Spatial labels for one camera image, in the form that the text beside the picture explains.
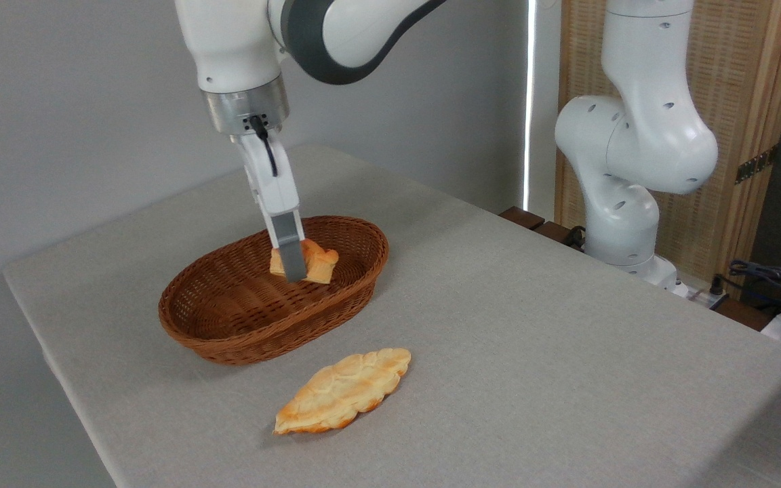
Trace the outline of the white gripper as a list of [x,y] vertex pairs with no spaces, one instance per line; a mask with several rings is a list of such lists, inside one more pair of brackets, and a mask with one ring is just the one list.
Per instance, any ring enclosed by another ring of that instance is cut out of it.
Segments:
[[294,171],[278,129],[269,129],[266,140],[257,133],[231,135],[244,161],[247,179],[264,212],[264,222],[273,248],[279,251],[286,281],[298,282],[307,276],[301,241],[300,197]]

